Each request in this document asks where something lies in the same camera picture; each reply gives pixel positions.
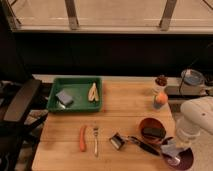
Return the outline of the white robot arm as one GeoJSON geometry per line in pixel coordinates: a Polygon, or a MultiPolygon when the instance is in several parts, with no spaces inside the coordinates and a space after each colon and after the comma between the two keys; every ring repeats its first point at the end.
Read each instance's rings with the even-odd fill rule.
{"type": "Polygon", "coordinates": [[[213,97],[205,96],[183,102],[182,116],[176,121],[175,140],[179,147],[189,148],[203,129],[213,135],[213,97]]]}

